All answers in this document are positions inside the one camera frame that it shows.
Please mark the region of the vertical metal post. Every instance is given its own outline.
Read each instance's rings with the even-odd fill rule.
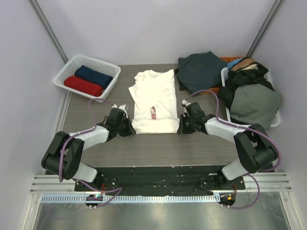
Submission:
[[[61,44],[59,43],[56,35],[54,34],[47,18],[45,17],[42,9],[40,8],[37,0],[29,0],[29,3],[32,6],[35,13],[37,14],[39,20],[41,21],[44,29],[46,30],[48,36],[50,37],[52,43],[54,44],[55,48],[57,49],[57,51],[60,54],[61,58],[63,59],[64,63],[68,62],[68,58],[67,58],[65,52],[64,52]]]
[[[262,39],[265,32],[267,31],[267,29],[271,25],[271,22],[273,21],[275,15],[277,14],[277,12],[280,9],[283,2],[284,2],[284,0],[275,0],[275,2],[272,5],[267,17],[264,20],[260,30],[258,31],[257,36],[255,37],[252,45],[250,46],[248,53],[246,54],[247,57],[251,57],[254,54],[260,40]]]

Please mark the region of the gray floor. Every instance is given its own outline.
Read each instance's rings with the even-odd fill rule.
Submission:
[[[121,66],[118,82],[107,97],[111,102],[127,104],[128,113],[133,118],[134,102],[128,87],[134,85],[134,76],[141,71],[152,69],[166,72],[176,68],[174,64],[165,65],[128,65]],[[176,83],[177,112],[183,112],[181,101],[189,96],[187,91],[179,91]],[[216,102],[212,95],[195,96],[205,114],[214,114]],[[71,95],[64,128],[66,132],[76,132],[91,128],[94,124],[87,107],[88,99],[76,94]],[[220,103],[220,116],[225,118],[225,108]],[[101,122],[109,114],[110,105],[93,102],[93,112]],[[148,165],[211,165],[228,164],[237,158],[234,145],[219,137],[194,133],[177,134],[138,134],[130,137],[117,137],[107,143],[96,145],[84,151],[82,163],[93,167],[105,166],[148,166]]]
[[[250,204],[256,193],[237,194],[234,206]],[[110,204],[83,210],[85,204],[41,204],[35,230],[290,230],[279,193],[261,193],[245,210],[217,203]],[[69,217],[56,220],[54,217]]]

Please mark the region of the white laundry basket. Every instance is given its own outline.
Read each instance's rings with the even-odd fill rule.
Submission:
[[[227,67],[225,67],[224,69],[222,69],[222,71],[221,71],[221,76],[222,76],[222,85],[225,86],[225,81],[226,81],[226,79],[227,79],[227,77],[228,77],[228,68],[227,68]],[[267,73],[264,75],[264,78],[265,78],[268,82],[270,82],[270,83],[273,85],[270,71],[267,72]],[[226,108],[226,114],[227,114],[227,120],[228,120],[228,121],[231,121],[231,120],[230,120],[229,109],[227,109],[227,108]],[[280,115],[279,115],[279,110],[277,110],[277,113],[275,114],[275,117],[274,117],[274,119],[272,120],[271,127],[277,127],[279,124],[280,124]]]
[[[109,75],[113,78],[113,80],[110,82],[108,87],[104,89],[103,93],[99,97],[94,97],[92,95],[89,95],[87,93],[83,93],[78,90],[74,90],[70,87],[67,87],[64,85],[64,81],[69,78],[71,75],[75,73],[75,71],[80,68],[81,66],[86,66],[92,70],[98,71],[100,73],[104,73],[106,75]],[[68,91],[74,92],[76,94],[82,95],[87,98],[100,98],[100,99],[105,99],[108,94],[111,92],[113,87],[115,86],[117,80],[118,80],[118,75],[120,73],[120,67],[116,65],[112,65],[110,63],[100,61],[95,58],[87,57],[84,55],[75,55],[70,59],[66,65],[60,70],[60,72],[56,75],[56,77],[53,80],[53,83],[59,87],[62,87]]]

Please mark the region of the clothing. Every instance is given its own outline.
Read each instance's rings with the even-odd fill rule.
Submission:
[[[178,59],[176,76],[179,82],[193,93],[221,84],[221,70],[226,66],[227,63],[212,52],[192,54],[187,58]]]
[[[242,58],[238,58],[238,59],[236,59],[236,60],[233,60],[233,61],[231,61],[231,62],[228,62],[227,63],[227,68],[228,68],[228,70],[229,69],[231,69],[235,64],[237,64],[240,60],[242,60]]]
[[[281,102],[281,95],[261,84],[244,85],[236,90],[230,116],[250,125],[260,124],[270,129]]]
[[[177,133],[177,99],[174,70],[157,73],[152,70],[135,76],[129,87],[135,102],[132,127],[137,133]]]
[[[64,81],[64,85],[95,97],[101,96],[103,92],[103,88],[100,85],[93,84],[76,76],[67,78]]]
[[[248,68],[248,66],[255,67],[254,64],[257,64],[256,69],[244,70],[244,68]],[[264,78],[264,75],[269,70],[263,65],[255,62],[251,58],[242,59],[241,62],[239,62],[237,65],[235,65],[228,72],[228,78],[225,82],[225,87],[222,87],[218,94],[219,98],[223,100],[226,108],[230,109],[235,96],[235,91],[239,86],[261,84],[274,91],[272,84]]]
[[[110,82],[113,80],[111,76],[97,72],[86,66],[81,66],[79,69],[77,69],[75,71],[75,76],[91,83],[100,85],[103,89],[106,89]]]

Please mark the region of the wall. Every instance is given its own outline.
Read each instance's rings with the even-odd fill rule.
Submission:
[[[0,7],[0,223],[21,229],[34,175],[54,135],[63,62],[26,0]]]
[[[38,0],[68,58],[177,63],[211,50],[243,56],[273,0]]]
[[[305,0],[286,0],[253,56],[270,69],[274,86],[283,95],[282,122],[270,135],[281,147],[281,169],[299,200],[302,219],[307,217],[303,198],[307,189],[306,11]]]

